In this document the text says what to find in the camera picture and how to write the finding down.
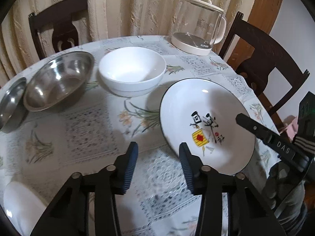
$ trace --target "glass kettle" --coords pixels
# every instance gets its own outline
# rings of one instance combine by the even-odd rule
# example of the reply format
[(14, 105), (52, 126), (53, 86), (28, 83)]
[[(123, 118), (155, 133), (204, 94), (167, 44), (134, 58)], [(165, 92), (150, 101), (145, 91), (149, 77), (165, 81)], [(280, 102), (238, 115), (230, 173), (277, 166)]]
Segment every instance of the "glass kettle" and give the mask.
[(213, 45), (223, 39), (226, 29), (226, 20), (222, 17), (223, 9), (212, 5), (211, 0), (181, 2), (171, 42), (184, 52), (206, 56)]

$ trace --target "round table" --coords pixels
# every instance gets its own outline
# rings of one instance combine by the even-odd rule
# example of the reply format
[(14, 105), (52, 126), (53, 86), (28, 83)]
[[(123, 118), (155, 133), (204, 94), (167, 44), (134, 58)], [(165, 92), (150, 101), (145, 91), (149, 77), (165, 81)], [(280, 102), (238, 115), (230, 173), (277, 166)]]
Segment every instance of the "round table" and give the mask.
[[(141, 97), (111, 94), (97, 73), (99, 61), (106, 53), (128, 46), (152, 49), (167, 63), (158, 87)], [(17, 130), (0, 133), (1, 204), (4, 188), (11, 180), (25, 183), (50, 202), (73, 172), (84, 175), (98, 172), (125, 153), (130, 141), (136, 141), (139, 157), (130, 189), (124, 196), (116, 197), (122, 234), (193, 235), (201, 199), (186, 188), (179, 159), (164, 140), (159, 121), (163, 94), (176, 81), (198, 77), (230, 90), (251, 118), (278, 133), (268, 113), (243, 77), (218, 55), (211, 52), (200, 57), (184, 53), (170, 44), (166, 36), (120, 37), (59, 52), (16, 75), (0, 90), (0, 98), (18, 78), (24, 76), (29, 81), (51, 59), (76, 50), (90, 52), (95, 58), (83, 97), (61, 113), (29, 113)], [(269, 169), (278, 161), (273, 150), (256, 140), (253, 156), (243, 173), (261, 191)], [(227, 199), (225, 194), (222, 197), (222, 234), (226, 234)]]

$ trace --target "metal lid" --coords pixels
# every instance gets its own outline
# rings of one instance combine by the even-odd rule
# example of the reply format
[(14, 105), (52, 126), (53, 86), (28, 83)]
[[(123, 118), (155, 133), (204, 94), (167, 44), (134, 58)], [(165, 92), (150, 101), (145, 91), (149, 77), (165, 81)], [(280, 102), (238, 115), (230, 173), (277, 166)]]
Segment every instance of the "metal lid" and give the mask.
[(16, 129), (24, 119), (23, 94), (26, 78), (16, 80), (4, 93), (0, 102), (0, 131), (9, 133)]
[(220, 13), (223, 13), (224, 10), (220, 7), (217, 7), (215, 5), (212, 5), (211, 0), (208, 0), (208, 2), (202, 1), (202, 0), (185, 0), (193, 5), (197, 5), (198, 7), (211, 10), (211, 11), (218, 11)]

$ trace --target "curtain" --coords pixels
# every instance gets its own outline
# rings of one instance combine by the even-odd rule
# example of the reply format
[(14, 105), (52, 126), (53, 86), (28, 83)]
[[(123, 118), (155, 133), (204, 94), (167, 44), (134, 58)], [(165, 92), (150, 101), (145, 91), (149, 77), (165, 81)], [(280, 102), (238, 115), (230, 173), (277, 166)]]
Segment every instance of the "curtain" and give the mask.
[[(17, 73), (37, 62), (28, 15), (38, 14), (62, 0), (16, 0), (0, 27), (0, 86)], [(212, 0), (224, 10), (225, 37), (243, 0)], [(73, 18), (79, 44), (129, 35), (168, 35), (180, 9), (180, 0), (88, 0), (88, 10)], [(46, 56), (55, 53), (52, 25), (39, 34)], [(218, 52), (223, 41), (215, 45)]]

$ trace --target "wooden chair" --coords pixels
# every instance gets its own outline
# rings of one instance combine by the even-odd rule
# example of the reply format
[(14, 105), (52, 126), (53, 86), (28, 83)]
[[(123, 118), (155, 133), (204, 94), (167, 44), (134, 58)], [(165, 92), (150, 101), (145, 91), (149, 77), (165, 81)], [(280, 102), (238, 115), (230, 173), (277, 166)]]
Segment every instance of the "wooden chair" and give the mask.
[(243, 13), (238, 12), (223, 43), (219, 56), (222, 59), (224, 58), (234, 35), (238, 35), (255, 48), (252, 56), (238, 66), (236, 73), (245, 78), (246, 83), (254, 90), (256, 96), (259, 96), (266, 88), (270, 72), (274, 68), (280, 71), (291, 84), (292, 88), (268, 111), (271, 116), (297, 92), (310, 73), (308, 70), (302, 73), (293, 58), (291, 58), (280, 44), (264, 31), (252, 26), (242, 20), (242, 18)]
[(52, 43), (55, 52), (78, 46), (78, 31), (72, 24), (72, 14), (87, 9), (88, 0), (63, 0), (51, 5), (37, 15), (31, 13), (28, 16), (33, 42), (39, 59), (45, 58), (45, 53), (38, 37), (40, 29), (49, 23), (53, 23)]

